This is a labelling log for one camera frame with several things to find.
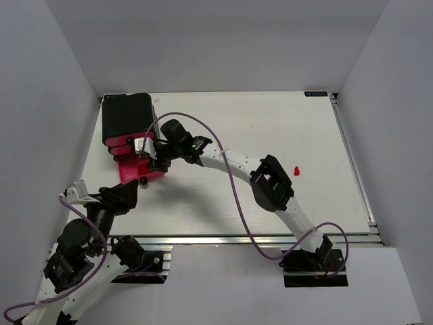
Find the pink bottom drawer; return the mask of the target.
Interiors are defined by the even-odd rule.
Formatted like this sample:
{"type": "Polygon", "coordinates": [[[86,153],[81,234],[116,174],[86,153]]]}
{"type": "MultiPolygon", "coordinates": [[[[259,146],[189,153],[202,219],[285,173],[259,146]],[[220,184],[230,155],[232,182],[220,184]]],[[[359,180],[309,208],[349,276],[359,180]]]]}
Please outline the pink bottom drawer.
{"type": "Polygon", "coordinates": [[[138,154],[123,154],[115,156],[121,183],[128,183],[134,179],[148,181],[164,176],[164,172],[149,169],[150,158],[142,158],[138,154]]]}

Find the pink drawer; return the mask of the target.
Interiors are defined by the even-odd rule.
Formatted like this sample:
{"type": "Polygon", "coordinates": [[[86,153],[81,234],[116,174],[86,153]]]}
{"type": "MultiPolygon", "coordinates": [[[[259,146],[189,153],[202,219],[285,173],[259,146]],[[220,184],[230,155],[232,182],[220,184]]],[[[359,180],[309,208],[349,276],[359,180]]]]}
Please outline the pink drawer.
{"type": "Polygon", "coordinates": [[[115,156],[121,183],[128,183],[134,179],[148,181],[164,176],[164,172],[149,169],[150,158],[142,158],[138,154],[123,154],[115,156]]]}
{"type": "Polygon", "coordinates": [[[121,135],[118,137],[110,137],[103,141],[107,147],[117,146],[132,146],[134,143],[134,137],[132,135],[121,135]]]}
{"type": "Polygon", "coordinates": [[[124,154],[134,154],[135,148],[134,146],[123,145],[123,146],[109,147],[108,151],[113,156],[121,156],[124,154]]]}

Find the pink top drawer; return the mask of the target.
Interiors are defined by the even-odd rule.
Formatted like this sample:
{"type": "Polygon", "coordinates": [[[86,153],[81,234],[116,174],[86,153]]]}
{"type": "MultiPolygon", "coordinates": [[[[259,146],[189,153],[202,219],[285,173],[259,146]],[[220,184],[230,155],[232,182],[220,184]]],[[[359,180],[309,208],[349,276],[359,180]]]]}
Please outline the pink top drawer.
{"type": "Polygon", "coordinates": [[[121,135],[118,137],[110,137],[103,141],[107,147],[117,146],[132,146],[134,143],[134,137],[132,135],[121,135]]]}

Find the black drawer cabinet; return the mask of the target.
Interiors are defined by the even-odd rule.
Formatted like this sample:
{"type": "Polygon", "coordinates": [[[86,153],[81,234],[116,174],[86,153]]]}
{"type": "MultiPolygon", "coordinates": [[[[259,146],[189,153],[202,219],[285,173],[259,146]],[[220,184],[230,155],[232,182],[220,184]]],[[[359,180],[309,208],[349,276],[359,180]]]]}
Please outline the black drawer cabinet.
{"type": "Polygon", "coordinates": [[[110,137],[144,137],[156,119],[148,93],[105,94],[101,101],[102,142],[110,137]]]}

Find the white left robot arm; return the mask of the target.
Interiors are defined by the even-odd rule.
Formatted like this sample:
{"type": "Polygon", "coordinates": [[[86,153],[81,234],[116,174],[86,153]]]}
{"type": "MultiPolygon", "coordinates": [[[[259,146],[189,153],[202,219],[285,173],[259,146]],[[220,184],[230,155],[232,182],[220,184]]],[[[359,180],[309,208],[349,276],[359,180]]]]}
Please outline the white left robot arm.
{"type": "Polygon", "coordinates": [[[115,217],[136,207],[138,186],[133,180],[90,194],[80,180],[60,194],[59,202],[78,217],[58,237],[40,292],[16,324],[76,324],[111,281],[139,270],[144,250],[138,241],[130,235],[109,237],[115,217]]]}

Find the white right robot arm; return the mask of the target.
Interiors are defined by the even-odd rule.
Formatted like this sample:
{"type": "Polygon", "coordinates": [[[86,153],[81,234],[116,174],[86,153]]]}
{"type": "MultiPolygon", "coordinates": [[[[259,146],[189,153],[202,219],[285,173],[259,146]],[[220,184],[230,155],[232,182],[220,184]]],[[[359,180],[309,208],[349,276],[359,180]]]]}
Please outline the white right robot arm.
{"type": "Polygon", "coordinates": [[[274,156],[251,158],[225,150],[217,138],[194,137],[175,119],[163,124],[161,131],[164,140],[144,137],[135,141],[136,153],[150,158],[149,169],[166,172],[172,160],[181,158],[245,181],[257,205],[275,213],[297,238],[305,262],[314,271],[327,267],[332,243],[300,208],[292,181],[274,156]]]}

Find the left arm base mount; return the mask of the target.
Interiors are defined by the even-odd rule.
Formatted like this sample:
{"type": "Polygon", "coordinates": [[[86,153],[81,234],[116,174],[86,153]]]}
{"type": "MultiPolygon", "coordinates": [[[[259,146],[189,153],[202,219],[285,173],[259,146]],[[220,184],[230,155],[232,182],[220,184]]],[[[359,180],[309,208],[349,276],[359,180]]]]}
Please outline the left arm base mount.
{"type": "Polygon", "coordinates": [[[164,284],[168,274],[168,253],[143,248],[128,235],[110,239],[110,253],[129,268],[113,279],[114,284],[164,284]]]}

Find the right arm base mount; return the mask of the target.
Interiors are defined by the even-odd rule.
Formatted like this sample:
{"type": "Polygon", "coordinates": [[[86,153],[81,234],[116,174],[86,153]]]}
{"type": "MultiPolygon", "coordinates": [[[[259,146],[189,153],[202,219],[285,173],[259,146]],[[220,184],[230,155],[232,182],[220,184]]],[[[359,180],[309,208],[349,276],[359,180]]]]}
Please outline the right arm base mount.
{"type": "Polygon", "coordinates": [[[332,249],[326,262],[319,265],[302,250],[292,251],[279,262],[283,269],[286,288],[347,287],[348,278],[344,256],[340,249],[332,249]]]}

